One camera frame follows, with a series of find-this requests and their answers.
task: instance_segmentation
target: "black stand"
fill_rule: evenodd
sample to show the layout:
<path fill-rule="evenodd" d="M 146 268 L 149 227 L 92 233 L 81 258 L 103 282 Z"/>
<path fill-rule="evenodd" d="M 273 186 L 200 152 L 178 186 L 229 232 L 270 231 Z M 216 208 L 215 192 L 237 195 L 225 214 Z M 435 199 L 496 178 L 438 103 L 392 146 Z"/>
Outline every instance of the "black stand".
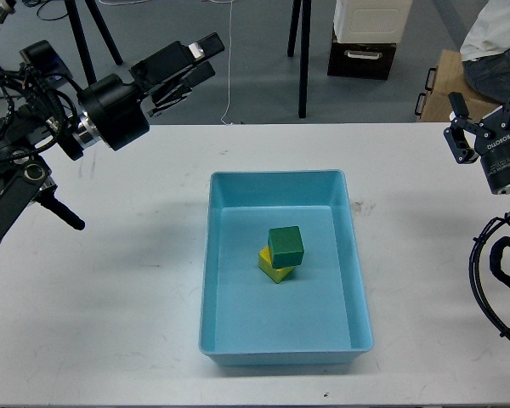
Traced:
<path fill-rule="evenodd" d="M 306 102 L 308 100 L 308 60 L 309 60 L 309 23 L 312 14 L 312 0 L 293 0 L 291 15 L 291 30 L 289 31 L 289 44 L 287 56 L 295 54 L 295 41 L 297 39 L 298 18 L 300 8 L 303 10 L 302 34 L 300 37 L 300 83 L 298 85 L 298 117 L 306 117 Z"/>
<path fill-rule="evenodd" d="M 94 22 L 96 26 L 99 28 L 100 35 L 104 38 L 105 44 L 108 46 L 110 50 L 111 56 L 117 65 L 122 64 L 122 58 L 117 50 L 115 43 L 113 42 L 113 38 L 111 38 L 111 34 L 108 31 L 108 27 L 106 26 L 104 19 L 102 18 L 102 14 L 100 13 L 99 8 L 96 5 L 95 0 L 85 0 L 87 4 L 88 10 L 91 12 L 93 16 Z M 89 85 L 96 82 L 96 76 L 94 75 L 93 63 L 91 62 L 91 56 L 88 53 L 87 41 L 85 40 L 85 35 L 83 34 L 82 22 L 79 19 L 79 13 L 77 12 L 76 0 L 65 0 L 66 12 L 68 13 L 68 18 L 70 19 L 71 30 L 74 33 L 74 38 L 76 39 L 77 50 L 79 52 L 79 56 L 82 59 L 83 70 L 85 71 L 85 77 L 87 77 L 87 82 Z"/>

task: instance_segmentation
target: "stacked blocks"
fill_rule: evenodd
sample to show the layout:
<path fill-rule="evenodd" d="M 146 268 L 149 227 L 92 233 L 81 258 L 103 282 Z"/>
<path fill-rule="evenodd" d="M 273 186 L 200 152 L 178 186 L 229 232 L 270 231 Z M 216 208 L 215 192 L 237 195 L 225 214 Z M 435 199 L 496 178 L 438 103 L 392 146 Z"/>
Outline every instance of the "stacked blocks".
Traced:
<path fill-rule="evenodd" d="M 258 254 L 258 266 L 280 283 L 303 261 L 304 247 L 297 226 L 269 230 L 269 244 Z"/>

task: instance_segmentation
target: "black drawer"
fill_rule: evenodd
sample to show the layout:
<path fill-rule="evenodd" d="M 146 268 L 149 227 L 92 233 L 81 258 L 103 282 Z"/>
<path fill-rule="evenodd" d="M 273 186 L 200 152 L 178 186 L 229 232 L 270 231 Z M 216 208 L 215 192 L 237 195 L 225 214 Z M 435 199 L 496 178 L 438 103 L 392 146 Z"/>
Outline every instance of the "black drawer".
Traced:
<path fill-rule="evenodd" d="M 389 77 L 397 44 L 342 44 L 333 39 L 327 75 L 383 79 Z"/>

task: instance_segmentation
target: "table surface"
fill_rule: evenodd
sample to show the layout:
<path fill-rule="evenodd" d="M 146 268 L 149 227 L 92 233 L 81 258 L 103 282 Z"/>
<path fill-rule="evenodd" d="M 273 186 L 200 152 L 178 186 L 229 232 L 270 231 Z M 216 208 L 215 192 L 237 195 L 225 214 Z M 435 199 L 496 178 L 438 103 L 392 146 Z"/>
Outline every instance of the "table surface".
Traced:
<path fill-rule="evenodd" d="M 155 126 L 118 152 L 47 152 L 87 228 L 33 205 L 3 240 L 0 405 L 510 404 L 510 342 L 468 283 L 472 238 L 510 197 L 455 163 L 444 127 Z M 375 346 L 220 367 L 198 349 L 210 176 L 304 169 L 346 175 Z M 510 325 L 510 290 L 484 283 Z"/>

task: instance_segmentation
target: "gray floor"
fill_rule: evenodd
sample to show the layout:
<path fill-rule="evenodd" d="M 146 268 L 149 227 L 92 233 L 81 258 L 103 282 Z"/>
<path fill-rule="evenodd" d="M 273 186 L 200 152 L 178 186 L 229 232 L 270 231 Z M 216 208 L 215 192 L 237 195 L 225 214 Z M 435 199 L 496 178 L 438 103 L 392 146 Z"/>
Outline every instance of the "gray floor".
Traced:
<path fill-rule="evenodd" d="M 298 118 L 299 51 L 286 57 L 292 0 L 236 0 L 232 8 L 230 88 L 228 49 L 212 60 L 217 75 L 195 88 L 184 102 L 151 118 L 160 124 L 219 124 L 230 89 L 227 122 L 335 123 L 414 122 L 417 95 L 428 68 L 442 49 L 458 50 L 468 29 L 484 7 L 484 0 L 414 0 L 387 81 L 326 75 L 331 48 L 335 0 L 317 0 L 312 7 L 309 59 L 308 117 Z M 129 82 L 128 67 L 172 41 L 192 43 L 216 31 L 229 48 L 230 5 L 202 0 L 152 0 L 128 6 L 99 3 L 122 57 L 116 66 L 88 13 L 78 2 L 89 50 L 98 78 L 112 72 Z M 0 30 L 2 66 L 16 69 L 19 50 L 48 39 L 86 86 L 68 19 L 42 21 L 36 8 L 21 2 Z M 42 17 L 62 15 L 65 6 L 53 1 Z M 64 89 L 73 96 L 73 92 Z M 0 101 L 0 116 L 5 113 Z"/>

